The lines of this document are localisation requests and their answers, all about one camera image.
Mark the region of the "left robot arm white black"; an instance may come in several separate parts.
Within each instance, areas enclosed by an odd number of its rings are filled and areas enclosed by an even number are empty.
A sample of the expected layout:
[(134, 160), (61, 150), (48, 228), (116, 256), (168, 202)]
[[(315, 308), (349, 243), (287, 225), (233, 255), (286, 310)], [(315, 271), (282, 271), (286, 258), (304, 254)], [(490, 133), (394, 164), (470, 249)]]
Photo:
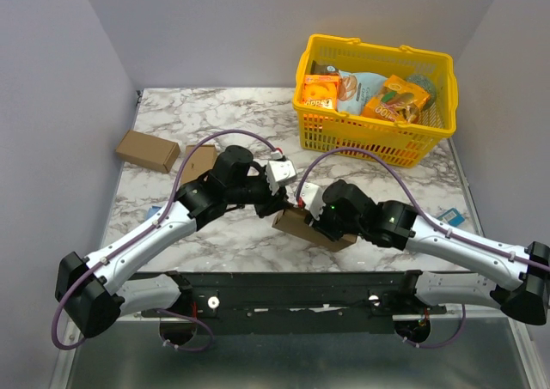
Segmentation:
[(127, 235), (84, 258), (75, 252), (63, 257), (54, 296), (85, 338), (102, 334), (130, 313), (165, 309), (180, 316), (191, 303), (185, 279), (178, 274), (136, 279), (134, 274), (229, 211), (252, 205), (263, 218), (288, 208), (285, 187), (295, 179), (293, 163), (279, 150), (261, 166), (248, 149), (231, 145), (210, 170), (181, 185), (174, 199)]

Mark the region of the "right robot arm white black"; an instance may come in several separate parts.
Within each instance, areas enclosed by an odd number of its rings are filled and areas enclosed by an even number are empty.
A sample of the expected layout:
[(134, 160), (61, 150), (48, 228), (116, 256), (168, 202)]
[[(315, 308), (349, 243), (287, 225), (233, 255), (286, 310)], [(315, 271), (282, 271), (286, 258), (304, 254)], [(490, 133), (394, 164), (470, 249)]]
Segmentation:
[(425, 304), (493, 307), (527, 325), (545, 325), (549, 310), (549, 247), (513, 246), (454, 228), (400, 201), (375, 203), (339, 179), (328, 188), (306, 184), (297, 196), (307, 224), (331, 241), (354, 234), (381, 248), (431, 255), (462, 267), (447, 275), (423, 272), (395, 292), (397, 307)]

